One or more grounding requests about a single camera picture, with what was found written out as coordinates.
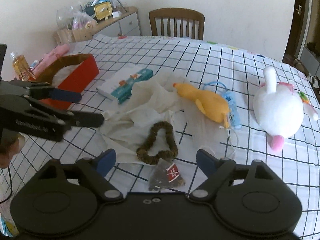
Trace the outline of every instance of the yellow rubber chicken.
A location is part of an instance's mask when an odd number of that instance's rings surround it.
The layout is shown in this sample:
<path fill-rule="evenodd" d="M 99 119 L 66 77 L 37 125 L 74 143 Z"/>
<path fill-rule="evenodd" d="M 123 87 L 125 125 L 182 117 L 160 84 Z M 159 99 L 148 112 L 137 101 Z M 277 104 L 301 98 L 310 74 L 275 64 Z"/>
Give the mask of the yellow rubber chicken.
<path fill-rule="evenodd" d="M 225 129 L 229 128 L 230 109 L 228 102 L 220 95 L 208 90 L 199 90 L 190 84 L 174 83 L 173 86 L 179 96 L 194 101 L 206 117 L 214 122 L 223 123 Z"/>

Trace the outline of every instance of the checkered tablecloth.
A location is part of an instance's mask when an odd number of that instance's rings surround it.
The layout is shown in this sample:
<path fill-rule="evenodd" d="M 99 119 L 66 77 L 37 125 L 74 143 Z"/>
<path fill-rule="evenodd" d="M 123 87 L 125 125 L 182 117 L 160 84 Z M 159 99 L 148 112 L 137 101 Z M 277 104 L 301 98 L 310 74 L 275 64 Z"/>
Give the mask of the checkered tablecloth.
<path fill-rule="evenodd" d="M 252 99 L 263 82 L 263 68 L 276 68 L 278 81 L 294 84 L 297 90 L 306 93 L 319 113 L 319 103 L 305 76 L 287 64 L 251 54 L 247 51 L 208 44 L 188 39 L 162 39 L 152 37 L 109 38 L 97 35 L 93 40 L 79 44 L 79 53 L 92 53 L 100 69 L 99 75 L 83 92 L 80 103 L 73 110 L 102 112 L 111 101 L 96 92 L 96 87 L 119 70 L 125 63 L 143 65 L 159 72 L 174 72 L 186 76 L 196 87 L 211 81 L 223 82 L 236 95 L 236 102 L 243 127 L 239 131 L 239 148 L 234 160 L 250 164 L 261 159 L 295 192 L 301 200 L 303 213 L 295 233 L 303 239 L 320 238 L 319 214 L 319 122 L 310 121 L 305 115 L 299 131 L 286 139 L 281 153 L 274 153 L 268 146 L 267 136 L 255 121 Z M 176 164 L 186 180 L 186 185 L 177 190 L 190 193 L 206 176 L 196 165 L 196 152 L 185 113 L 174 115 L 176 133 L 179 135 L 180 152 Z M 228 147 L 228 142 L 221 142 Z M 62 142 L 56 143 L 29 137 L 22 151 L 10 164 L 13 192 L 19 191 L 35 172 L 51 158 L 62 163 L 74 163 L 83 157 L 95 157 L 106 150 L 100 134 L 90 128 L 73 128 Z M 115 187 L 126 194 L 128 191 L 148 189 L 148 177 L 152 167 L 140 164 L 117 164 L 106 176 Z M 0 174 L 2 187 L 9 194 L 8 170 Z"/>

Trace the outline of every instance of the red box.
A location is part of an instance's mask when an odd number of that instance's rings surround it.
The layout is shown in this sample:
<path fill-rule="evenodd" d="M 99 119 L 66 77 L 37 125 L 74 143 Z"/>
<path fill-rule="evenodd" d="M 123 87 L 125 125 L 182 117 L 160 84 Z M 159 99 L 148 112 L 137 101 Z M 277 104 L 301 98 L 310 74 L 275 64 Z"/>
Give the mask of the red box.
<path fill-rule="evenodd" d="M 54 75 L 60 69 L 70 65 L 79 66 L 58 86 L 59 89 L 81 93 L 99 74 L 99 69 L 93 55 L 79 54 L 58 58 L 40 74 L 36 81 L 52 84 Z M 68 109 L 72 104 L 53 99 L 43 99 L 41 101 L 58 109 Z"/>

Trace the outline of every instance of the tea bag label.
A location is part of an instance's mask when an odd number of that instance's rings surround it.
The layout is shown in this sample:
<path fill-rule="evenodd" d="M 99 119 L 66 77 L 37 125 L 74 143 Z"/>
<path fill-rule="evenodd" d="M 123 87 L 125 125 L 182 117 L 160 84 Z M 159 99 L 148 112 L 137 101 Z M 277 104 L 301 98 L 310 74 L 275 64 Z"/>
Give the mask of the tea bag label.
<path fill-rule="evenodd" d="M 178 171 L 178 168 L 174 163 L 172 163 L 166 170 L 169 182 L 174 181 L 177 177 L 180 176 L 180 172 Z"/>

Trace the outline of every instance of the blue gripper pad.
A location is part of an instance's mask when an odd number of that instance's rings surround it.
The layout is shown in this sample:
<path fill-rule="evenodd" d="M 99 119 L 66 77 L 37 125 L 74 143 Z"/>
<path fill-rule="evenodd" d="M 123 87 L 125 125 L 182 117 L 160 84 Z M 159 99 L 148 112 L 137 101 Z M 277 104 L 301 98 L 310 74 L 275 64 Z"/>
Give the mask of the blue gripper pad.
<path fill-rule="evenodd" d="M 221 96 L 227 100 L 229 104 L 229 109 L 230 109 L 230 125 L 234 129 L 241 129 L 242 123 L 240 120 L 240 116 L 237 110 L 237 105 L 236 105 L 236 100 L 235 100 L 235 95 L 232 91 L 227 91 L 221 94 Z"/>
<path fill-rule="evenodd" d="M 95 170 L 102 176 L 105 177 L 108 172 L 116 164 L 116 152 L 114 149 L 106 150 L 101 153 L 98 157 L 93 159 L 93 165 Z"/>
<path fill-rule="evenodd" d="M 207 153 L 206 151 L 200 149 L 196 155 L 196 162 L 201 171 L 209 177 L 217 171 L 216 163 L 217 159 L 215 159 L 212 155 Z"/>
<path fill-rule="evenodd" d="M 49 97 L 54 100 L 78 103 L 82 99 L 82 95 L 77 92 L 62 90 L 55 88 L 49 92 Z"/>

